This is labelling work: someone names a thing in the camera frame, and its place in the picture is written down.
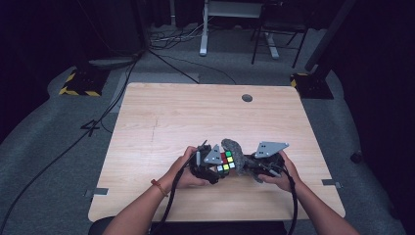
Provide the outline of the grey tape piece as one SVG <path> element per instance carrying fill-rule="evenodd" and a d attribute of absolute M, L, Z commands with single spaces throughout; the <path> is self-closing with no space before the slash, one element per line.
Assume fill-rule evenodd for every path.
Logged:
<path fill-rule="evenodd" d="M 87 189 L 84 193 L 86 198 L 93 198 L 94 196 L 106 196 L 109 192 L 108 188 L 94 188 L 94 189 Z"/>
<path fill-rule="evenodd" d="M 337 189 L 343 188 L 343 185 L 334 179 L 322 179 L 321 181 L 324 186 L 335 186 Z"/>

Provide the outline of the black yellow striped stand base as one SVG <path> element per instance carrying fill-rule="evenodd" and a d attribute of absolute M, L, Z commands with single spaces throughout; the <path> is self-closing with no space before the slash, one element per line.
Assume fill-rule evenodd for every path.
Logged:
<path fill-rule="evenodd" d="M 314 74 L 293 73 L 290 76 L 290 84 L 298 91 L 302 99 L 334 99 L 326 80 Z"/>
<path fill-rule="evenodd" d="M 73 70 L 59 91 L 60 95 L 100 97 L 108 80 L 108 70 Z"/>

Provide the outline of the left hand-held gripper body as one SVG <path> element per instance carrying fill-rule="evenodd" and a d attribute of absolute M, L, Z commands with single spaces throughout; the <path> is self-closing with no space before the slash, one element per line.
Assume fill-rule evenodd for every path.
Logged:
<path fill-rule="evenodd" d="M 213 170 L 215 166 L 222 163 L 221 153 L 218 145 L 211 147 L 204 142 L 197 148 L 195 156 L 189 161 L 189 168 L 193 175 L 208 181 L 208 173 Z"/>

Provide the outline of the dark slanted metal pole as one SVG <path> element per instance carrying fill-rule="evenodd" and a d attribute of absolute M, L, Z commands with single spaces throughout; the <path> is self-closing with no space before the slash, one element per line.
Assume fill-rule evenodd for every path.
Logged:
<path fill-rule="evenodd" d="M 348 13 L 352 9 L 356 0 L 329 0 L 330 2 L 342 2 L 342 5 L 336 11 L 330 24 L 328 25 L 324 36 L 317 44 L 314 52 L 311 54 L 304 68 L 307 71 L 312 71 L 313 68 L 318 64 L 319 60 L 323 57 L 325 50 L 328 48 L 330 42 L 334 38 L 336 32 L 341 27 Z"/>

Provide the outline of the multicoloured puzzle cube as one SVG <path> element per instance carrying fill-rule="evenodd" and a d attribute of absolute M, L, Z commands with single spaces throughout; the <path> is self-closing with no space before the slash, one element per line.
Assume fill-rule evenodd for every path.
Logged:
<path fill-rule="evenodd" d="M 230 151 L 225 151 L 221 154 L 222 163 L 216 167 L 216 171 L 221 177 L 225 177 L 230 173 L 231 169 L 235 168 L 233 155 Z"/>

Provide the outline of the person's left hand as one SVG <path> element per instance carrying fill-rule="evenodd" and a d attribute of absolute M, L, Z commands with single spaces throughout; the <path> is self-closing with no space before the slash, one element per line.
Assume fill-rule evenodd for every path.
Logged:
<path fill-rule="evenodd" d="M 158 180 L 158 183 L 161 185 L 161 188 L 165 193 L 169 193 L 173 186 L 173 181 L 176 178 L 177 173 L 181 173 L 179 177 L 176 188 L 189 188 L 193 186 L 206 186 L 208 181 L 197 178 L 192 174 L 188 167 L 183 167 L 184 164 L 190 159 L 190 157 L 196 152 L 197 148 L 189 146 L 184 154 L 179 157 L 169 168 L 169 170 Z"/>

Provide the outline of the white desk frame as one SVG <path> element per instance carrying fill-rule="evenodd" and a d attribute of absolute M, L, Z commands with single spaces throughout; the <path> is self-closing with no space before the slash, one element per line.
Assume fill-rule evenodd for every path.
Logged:
<path fill-rule="evenodd" d="M 208 19 L 209 17 L 232 17 L 244 19 L 258 19 L 260 3 L 232 2 L 231 0 L 204 0 L 203 33 L 199 54 L 208 53 Z"/>

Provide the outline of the black metal chair frame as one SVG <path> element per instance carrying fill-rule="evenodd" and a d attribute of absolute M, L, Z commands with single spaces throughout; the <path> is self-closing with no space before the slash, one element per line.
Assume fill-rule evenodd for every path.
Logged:
<path fill-rule="evenodd" d="M 303 42 L 309 30 L 311 11 L 300 0 L 266 0 L 260 8 L 259 18 L 251 37 L 254 40 L 254 64 L 259 38 L 262 33 L 291 35 L 285 48 L 296 50 L 292 68 L 297 64 Z"/>

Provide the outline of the grey fuzzy cloth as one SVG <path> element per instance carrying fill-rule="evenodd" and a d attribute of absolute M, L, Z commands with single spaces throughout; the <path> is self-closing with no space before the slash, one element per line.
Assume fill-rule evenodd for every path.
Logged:
<path fill-rule="evenodd" d="M 221 141 L 221 146 L 225 151 L 231 152 L 235 163 L 235 171 L 239 176 L 250 175 L 256 182 L 262 183 L 258 174 L 254 172 L 258 164 L 243 154 L 241 146 L 236 141 L 225 138 Z"/>

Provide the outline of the person's dark clothing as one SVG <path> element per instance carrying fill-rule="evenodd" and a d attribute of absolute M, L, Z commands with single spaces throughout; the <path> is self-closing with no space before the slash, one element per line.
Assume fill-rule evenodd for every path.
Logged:
<path fill-rule="evenodd" d="M 150 235 L 159 222 L 145 223 L 138 219 L 119 219 L 110 216 L 95 221 L 88 235 L 104 235 L 114 229 L 115 235 Z M 282 221 L 229 222 L 165 222 L 156 235 L 287 235 Z"/>

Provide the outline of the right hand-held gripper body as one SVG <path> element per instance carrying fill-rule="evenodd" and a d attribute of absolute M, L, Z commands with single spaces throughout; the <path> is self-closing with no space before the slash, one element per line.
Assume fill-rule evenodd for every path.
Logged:
<path fill-rule="evenodd" d="M 261 141 L 258 144 L 256 152 L 253 153 L 253 157 L 258 163 L 258 167 L 262 169 L 263 174 L 277 177 L 281 176 L 285 161 L 280 155 L 280 152 L 289 146 L 290 144 L 286 142 Z"/>

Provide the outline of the person's right hand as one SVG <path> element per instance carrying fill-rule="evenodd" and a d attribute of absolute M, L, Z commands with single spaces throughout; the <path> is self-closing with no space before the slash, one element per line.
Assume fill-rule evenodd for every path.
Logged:
<path fill-rule="evenodd" d="M 285 162 L 285 167 L 287 169 L 287 172 L 290 174 L 290 176 L 294 180 L 296 190 L 299 190 L 299 188 L 303 185 L 303 182 L 301 181 L 299 177 L 299 174 L 298 174 L 298 171 L 295 165 L 288 158 L 288 156 L 286 155 L 284 151 L 280 151 L 279 154 L 281 155 L 281 157 L 283 158 Z M 281 177 L 271 177 L 268 175 L 260 174 L 258 178 L 265 183 L 275 184 L 280 189 L 285 190 L 287 192 L 291 192 L 290 180 L 286 174 L 283 174 Z"/>

